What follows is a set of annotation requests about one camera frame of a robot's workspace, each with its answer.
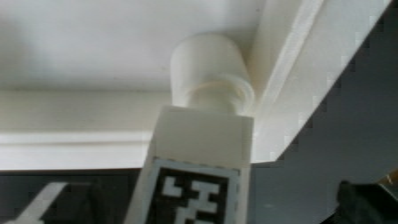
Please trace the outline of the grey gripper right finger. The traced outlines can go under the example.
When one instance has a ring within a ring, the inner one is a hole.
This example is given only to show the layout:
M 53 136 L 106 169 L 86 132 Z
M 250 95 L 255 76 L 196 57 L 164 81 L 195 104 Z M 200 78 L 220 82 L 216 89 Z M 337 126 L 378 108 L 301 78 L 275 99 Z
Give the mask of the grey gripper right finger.
M 398 186 L 339 183 L 337 207 L 321 224 L 398 224 Z

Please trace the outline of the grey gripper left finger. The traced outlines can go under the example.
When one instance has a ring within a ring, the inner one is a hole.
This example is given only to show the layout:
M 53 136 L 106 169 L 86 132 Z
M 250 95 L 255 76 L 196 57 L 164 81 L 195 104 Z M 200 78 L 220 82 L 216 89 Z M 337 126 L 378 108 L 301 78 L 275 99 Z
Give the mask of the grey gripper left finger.
M 65 186 L 65 182 L 49 182 L 45 184 L 17 218 L 8 222 L 8 224 L 44 224 L 42 215 Z

